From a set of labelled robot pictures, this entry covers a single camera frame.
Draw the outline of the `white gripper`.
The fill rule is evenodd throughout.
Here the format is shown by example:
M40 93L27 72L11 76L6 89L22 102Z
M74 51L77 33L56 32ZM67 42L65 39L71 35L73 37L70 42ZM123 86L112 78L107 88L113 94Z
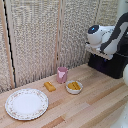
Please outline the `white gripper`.
M98 55L104 59L107 59L107 60L111 60L113 58L113 55L108 55L108 54L105 54L105 53L102 53L100 48L93 48L89 42L86 42L85 44L85 48L88 52L92 53L92 54L95 54L95 55Z

